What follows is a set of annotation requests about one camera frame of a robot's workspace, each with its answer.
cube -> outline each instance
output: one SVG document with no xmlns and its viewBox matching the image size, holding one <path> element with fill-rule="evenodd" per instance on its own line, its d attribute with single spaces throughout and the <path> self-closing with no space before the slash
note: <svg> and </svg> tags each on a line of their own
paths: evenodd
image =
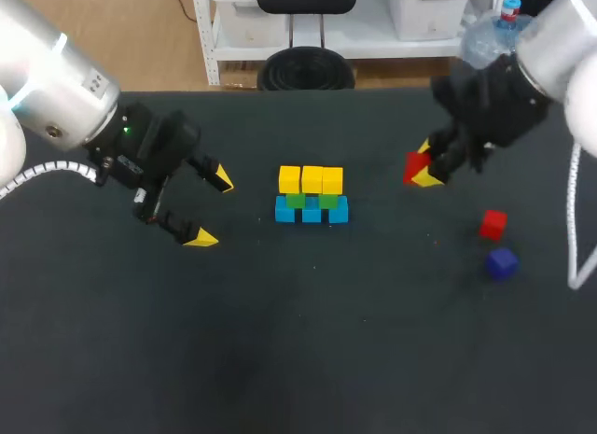
<svg viewBox="0 0 597 434">
<path fill-rule="evenodd" d="M 304 194 L 286 194 L 288 208 L 305 208 L 306 196 Z"/>
<path fill-rule="evenodd" d="M 325 167 L 323 173 L 323 194 L 342 194 L 343 175 L 343 168 Z"/>
<path fill-rule="evenodd" d="M 494 241 L 500 241 L 507 224 L 507 214 L 488 210 L 481 224 L 479 235 Z"/>
<path fill-rule="evenodd" d="M 276 222 L 295 222 L 295 211 L 286 205 L 285 196 L 276 197 Z"/>
<path fill-rule="evenodd" d="M 404 175 L 402 176 L 402 183 L 403 184 L 411 184 L 411 185 L 418 185 L 412 181 L 412 178 L 415 177 L 425 166 L 429 166 L 431 164 L 431 156 L 424 153 L 419 152 L 409 152 L 407 153 L 407 165 L 404 168 Z"/>
<path fill-rule="evenodd" d="M 299 194 L 300 193 L 300 167 L 299 166 L 281 166 L 278 177 L 280 194 Z"/>
<path fill-rule="evenodd" d="M 510 249 L 502 247 L 489 254 L 485 261 L 485 267 L 493 279 L 503 280 L 517 271 L 519 259 Z"/>
<path fill-rule="evenodd" d="M 335 194 L 320 194 L 319 208 L 328 210 L 338 208 L 338 196 Z"/>
<path fill-rule="evenodd" d="M 307 206 L 302 210 L 302 222 L 306 224 L 321 224 L 321 209 L 316 197 L 307 198 Z"/>
<path fill-rule="evenodd" d="M 321 194 L 323 190 L 323 166 L 304 166 L 302 168 L 302 192 Z"/>
<path fill-rule="evenodd" d="M 348 222 L 348 199 L 346 196 L 338 197 L 338 207 L 328 210 L 330 224 L 346 224 Z"/>
</svg>

green block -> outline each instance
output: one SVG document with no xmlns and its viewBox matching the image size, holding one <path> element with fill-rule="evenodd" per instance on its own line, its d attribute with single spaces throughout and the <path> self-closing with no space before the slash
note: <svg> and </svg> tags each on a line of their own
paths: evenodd
<svg viewBox="0 0 597 434">
<path fill-rule="evenodd" d="M 320 194 L 319 208 L 335 210 L 338 208 L 338 196 L 336 194 Z"/>
<path fill-rule="evenodd" d="M 305 208 L 307 206 L 307 196 L 305 194 L 286 194 L 286 207 Z"/>
</svg>

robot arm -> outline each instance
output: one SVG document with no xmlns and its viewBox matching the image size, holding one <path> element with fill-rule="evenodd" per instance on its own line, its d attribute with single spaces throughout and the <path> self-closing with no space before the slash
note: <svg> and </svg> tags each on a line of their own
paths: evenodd
<svg viewBox="0 0 597 434">
<path fill-rule="evenodd" d="M 452 122 L 423 144 L 432 162 L 413 180 L 446 183 L 466 161 L 481 171 L 495 147 L 510 146 L 543 121 L 553 102 L 564 104 L 573 137 L 597 156 L 590 110 L 596 101 L 595 16 L 597 0 L 554 0 L 521 33 L 515 54 L 483 70 L 461 63 L 450 76 L 434 78 L 434 96 Z"/>
<path fill-rule="evenodd" d="M 7 103 L 7 94 L 0 87 L 0 188 L 19 173 L 26 152 L 25 135 Z"/>
<path fill-rule="evenodd" d="M 160 202 L 184 164 L 218 191 L 233 188 L 219 162 L 200 152 L 200 131 L 181 112 L 162 118 L 120 103 L 117 82 L 22 0 L 0 0 L 0 53 L 0 188 L 23 164 L 20 122 L 60 150 L 87 149 L 96 185 L 113 177 L 136 189 L 133 213 L 146 224 L 184 245 L 217 242 L 198 220 Z"/>
</svg>

blue block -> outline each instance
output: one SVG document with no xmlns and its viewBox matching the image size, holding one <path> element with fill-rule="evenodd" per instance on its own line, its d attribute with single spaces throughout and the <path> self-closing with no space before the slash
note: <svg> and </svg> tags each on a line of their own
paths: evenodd
<svg viewBox="0 0 597 434">
<path fill-rule="evenodd" d="M 338 207 L 329 210 L 330 224 L 346 224 L 348 222 L 348 199 L 346 196 L 338 197 Z"/>
<path fill-rule="evenodd" d="M 302 209 L 302 222 L 321 224 L 321 209 L 319 208 L 319 198 L 307 197 L 307 205 Z"/>
<path fill-rule="evenodd" d="M 288 208 L 285 196 L 276 197 L 276 222 L 295 222 L 295 210 Z"/>
<path fill-rule="evenodd" d="M 508 278 L 519 268 L 519 259 L 510 249 L 501 247 L 492 251 L 485 261 L 487 272 L 495 280 Z"/>
</svg>

red block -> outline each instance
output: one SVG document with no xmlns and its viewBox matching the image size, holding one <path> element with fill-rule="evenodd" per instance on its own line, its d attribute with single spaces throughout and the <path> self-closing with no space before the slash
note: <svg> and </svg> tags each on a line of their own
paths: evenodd
<svg viewBox="0 0 597 434">
<path fill-rule="evenodd" d="M 402 183 L 417 185 L 412 182 L 412 178 L 415 177 L 425 166 L 431 164 L 431 156 L 426 152 L 419 154 L 418 152 L 407 153 L 407 166 L 404 169 L 404 176 L 402 177 Z"/>
<path fill-rule="evenodd" d="M 506 224 L 506 213 L 496 212 L 495 210 L 487 210 L 485 212 L 485 217 L 483 218 L 483 223 L 481 224 L 479 235 L 494 241 L 500 241 L 502 234 L 504 234 Z"/>
</svg>

